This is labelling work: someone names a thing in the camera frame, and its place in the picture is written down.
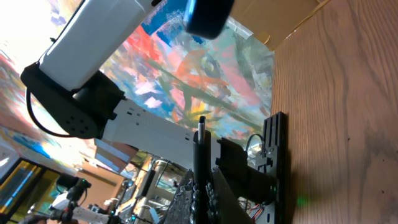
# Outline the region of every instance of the colorful painting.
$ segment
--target colorful painting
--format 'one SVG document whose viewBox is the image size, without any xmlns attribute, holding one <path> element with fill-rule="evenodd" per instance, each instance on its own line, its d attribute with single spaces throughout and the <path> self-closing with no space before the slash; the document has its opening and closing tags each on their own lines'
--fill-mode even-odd
<svg viewBox="0 0 398 224">
<path fill-rule="evenodd" d="M 0 16 L 6 23 L 2 28 L 6 35 L 0 37 L 7 62 L 0 69 L 5 74 L 21 72 L 36 61 L 80 0 L 16 2 L 1 3 L 9 8 Z M 205 115 L 214 137 L 244 146 L 251 134 L 261 133 L 262 122 L 270 115 L 274 54 L 253 36 L 241 36 L 237 28 L 225 26 L 215 40 L 186 33 L 182 24 L 186 3 L 162 1 L 100 69 L 128 98 L 157 116 L 194 130 L 199 116 Z M 24 86 L 16 76 L 3 78 L 8 78 L 2 83 L 8 89 L 1 95 L 6 102 L 3 110 L 35 129 L 25 112 Z M 35 107 L 50 129 L 62 132 L 40 105 Z M 88 151 L 81 151 L 92 154 L 91 144 L 86 142 Z"/>
</svg>

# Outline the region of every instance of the wooden surface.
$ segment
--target wooden surface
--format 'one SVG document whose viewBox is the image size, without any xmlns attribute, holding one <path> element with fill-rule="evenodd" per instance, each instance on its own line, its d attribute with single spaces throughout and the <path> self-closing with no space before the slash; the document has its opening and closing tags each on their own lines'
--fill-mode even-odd
<svg viewBox="0 0 398 224">
<path fill-rule="evenodd" d="M 287 218 L 398 223 L 398 1 L 331 0 L 275 52 Z"/>
</svg>

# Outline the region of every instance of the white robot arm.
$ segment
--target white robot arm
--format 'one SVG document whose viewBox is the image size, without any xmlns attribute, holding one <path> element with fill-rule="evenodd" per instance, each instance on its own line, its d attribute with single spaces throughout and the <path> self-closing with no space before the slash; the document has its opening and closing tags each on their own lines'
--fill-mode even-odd
<svg viewBox="0 0 398 224">
<path fill-rule="evenodd" d="M 159 2 L 83 1 L 53 46 L 21 74 L 21 80 L 27 87 L 28 112 L 34 123 L 56 136 L 121 142 L 188 169 L 193 168 L 193 132 L 153 115 L 126 99 L 124 92 L 98 70 Z M 187 27 L 192 33 L 198 33 L 200 28 L 194 25 L 205 14 L 205 22 L 217 19 L 212 26 L 205 27 L 206 36 L 215 38 L 228 18 L 233 0 L 227 6 L 215 7 L 223 9 L 214 13 L 217 18 L 209 16 L 207 7 L 194 10 L 196 3 L 188 3 L 185 16 Z M 35 119 L 31 94 L 69 133 L 68 136 L 45 129 Z M 211 164 L 215 166 L 215 160 L 220 156 L 220 146 L 215 140 L 211 142 L 211 150 Z"/>
</svg>

